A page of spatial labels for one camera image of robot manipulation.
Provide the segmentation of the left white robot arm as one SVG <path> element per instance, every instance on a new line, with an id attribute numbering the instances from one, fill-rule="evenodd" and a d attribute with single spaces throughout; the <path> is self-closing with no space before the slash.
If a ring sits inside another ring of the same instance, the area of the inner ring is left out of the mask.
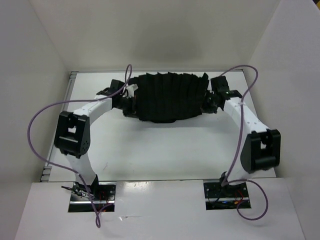
<path id="1" fill-rule="evenodd" d="M 110 87 L 99 91 L 93 101 L 74 111 L 62 111 L 58 117 L 54 146 L 66 157 L 75 171 L 77 190 L 88 200 L 99 196 L 98 175 L 88 155 L 91 145 L 91 124 L 113 108 L 131 108 L 138 89 L 137 84 L 127 85 L 113 79 Z"/>

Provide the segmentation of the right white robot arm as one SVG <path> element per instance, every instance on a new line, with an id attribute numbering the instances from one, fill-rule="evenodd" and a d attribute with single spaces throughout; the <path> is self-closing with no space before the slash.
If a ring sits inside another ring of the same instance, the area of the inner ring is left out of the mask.
<path id="1" fill-rule="evenodd" d="M 260 121 L 244 102 L 238 90 L 231 90 L 225 76 L 210 80 L 204 109 L 209 113 L 223 110 L 239 127 L 235 157 L 229 169 L 221 176 L 220 193 L 229 197 L 237 185 L 252 178 L 259 171 L 268 171 L 280 164 L 281 134 Z"/>

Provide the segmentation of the black skirt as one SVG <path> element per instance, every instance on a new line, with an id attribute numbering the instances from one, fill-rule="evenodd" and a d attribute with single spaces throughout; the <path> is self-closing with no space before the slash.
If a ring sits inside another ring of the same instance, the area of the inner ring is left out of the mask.
<path id="1" fill-rule="evenodd" d="M 157 124 L 173 123 L 202 114 L 202 104 L 209 85 L 206 73 L 143 74 L 129 80 L 137 84 L 136 114 L 139 120 Z"/>

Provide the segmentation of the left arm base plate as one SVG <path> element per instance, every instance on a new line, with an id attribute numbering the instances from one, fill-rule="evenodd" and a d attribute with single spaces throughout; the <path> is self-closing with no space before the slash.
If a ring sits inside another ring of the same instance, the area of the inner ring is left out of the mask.
<path id="1" fill-rule="evenodd" d="M 62 186 L 71 191 L 68 212 L 69 213 L 88 213 L 94 212 L 89 200 L 89 195 L 82 190 L 76 183 L 72 187 Z M 95 195 L 91 195 L 93 203 L 99 212 L 114 212 L 116 185 L 109 182 L 101 182 Z"/>

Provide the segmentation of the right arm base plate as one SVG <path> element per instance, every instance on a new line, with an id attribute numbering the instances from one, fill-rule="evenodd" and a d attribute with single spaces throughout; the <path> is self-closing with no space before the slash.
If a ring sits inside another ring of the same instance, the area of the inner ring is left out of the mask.
<path id="1" fill-rule="evenodd" d="M 207 211 L 250 209 L 251 203 L 247 185 L 228 185 L 221 187 L 218 181 L 204 181 L 204 198 Z"/>

